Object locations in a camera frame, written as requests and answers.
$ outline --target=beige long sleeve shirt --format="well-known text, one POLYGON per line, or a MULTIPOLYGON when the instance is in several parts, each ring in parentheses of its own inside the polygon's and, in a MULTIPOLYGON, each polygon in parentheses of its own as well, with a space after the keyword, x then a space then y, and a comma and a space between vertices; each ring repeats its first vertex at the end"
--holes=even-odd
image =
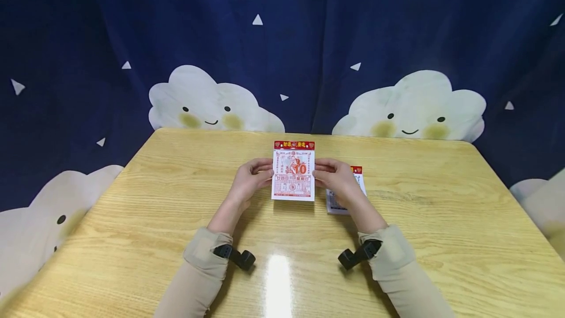
MULTIPOLYGON (((398 226, 375 233, 359 233, 360 243, 383 241, 369 265, 398 315, 402 318, 444 318, 455 314, 446 300, 416 262, 416 254, 398 226)), ((226 277, 228 259, 212 252, 231 244, 225 233, 200 228, 183 254, 184 262, 165 291, 154 318, 202 318, 218 295, 226 277)))

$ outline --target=black wrist strap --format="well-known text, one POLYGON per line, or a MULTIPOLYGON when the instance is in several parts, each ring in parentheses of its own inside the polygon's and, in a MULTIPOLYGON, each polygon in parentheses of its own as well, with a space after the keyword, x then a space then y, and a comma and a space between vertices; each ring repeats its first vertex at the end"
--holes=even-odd
POLYGON ((347 248, 345 251, 341 252, 337 259, 345 270, 349 270, 363 262, 363 260, 372 259, 375 255, 377 255, 382 244, 383 242, 378 239, 368 239, 361 244, 361 247, 357 248, 355 253, 347 248))
POLYGON ((239 253, 231 244, 222 244, 222 246, 216 247, 213 253, 220 258, 231 260, 243 271, 249 271, 253 263, 255 263, 255 256, 251 254, 251 252, 244 251, 243 253, 239 253))

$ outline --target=wood grain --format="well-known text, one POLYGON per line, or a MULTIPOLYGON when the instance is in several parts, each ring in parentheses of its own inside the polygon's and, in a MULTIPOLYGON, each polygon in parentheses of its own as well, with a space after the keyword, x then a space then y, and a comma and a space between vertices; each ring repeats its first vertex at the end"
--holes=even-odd
MULTIPOLYGON (((277 139, 364 170, 373 204, 398 224, 459 317, 562 317, 565 265, 479 152, 464 142, 159 129, 15 299, 7 317, 152 317, 186 243, 223 200, 235 170, 277 139)), ((238 225, 252 274, 231 265, 213 317, 387 317, 367 266, 343 273, 349 217, 268 189, 238 225)))

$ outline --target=red calendar header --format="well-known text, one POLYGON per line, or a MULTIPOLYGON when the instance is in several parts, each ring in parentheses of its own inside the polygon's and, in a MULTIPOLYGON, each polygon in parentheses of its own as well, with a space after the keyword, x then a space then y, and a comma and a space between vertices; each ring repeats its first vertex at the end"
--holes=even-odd
POLYGON ((281 141, 275 142, 277 150, 314 150, 314 142, 281 141))

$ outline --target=finger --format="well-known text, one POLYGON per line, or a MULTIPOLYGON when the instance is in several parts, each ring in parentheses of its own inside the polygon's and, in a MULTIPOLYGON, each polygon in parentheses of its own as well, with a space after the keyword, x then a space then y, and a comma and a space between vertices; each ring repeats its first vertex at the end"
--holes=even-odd
POLYGON ((316 165, 328 166, 337 169, 337 167, 343 162, 338 161, 337 159, 315 159, 314 163, 316 165))
POLYGON ((264 165, 272 165, 273 159, 271 158, 257 158, 252 159, 251 161, 247 162, 245 165, 251 171, 256 167, 264 166, 264 165))
POLYGON ((253 170, 251 170, 251 174, 257 174, 261 171, 266 171, 266 170, 270 170, 273 169, 273 165, 261 165, 259 167, 254 168, 253 170))
POLYGON ((335 172, 334 167, 325 166, 325 165, 315 165, 314 169, 317 169, 319 171, 335 172))
POLYGON ((253 175, 253 177, 256 181, 256 184, 259 185, 259 184, 263 183, 264 181, 270 180, 273 177, 274 174, 275 174, 275 171, 270 169, 270 170, 266 170, 266 171, 263 171, 263 172, 259 172, 255 175, 253 175))
POLYGON ((330 180, 331 176, 335 176, 335 173, 332 172, 326 172, 326 171, 320 171, 320 170, 313 170, 312 171, 312 176, 315 177, 315 179, 322 181, 322 183, 324 184, 328 184, 328 181, 330 180))

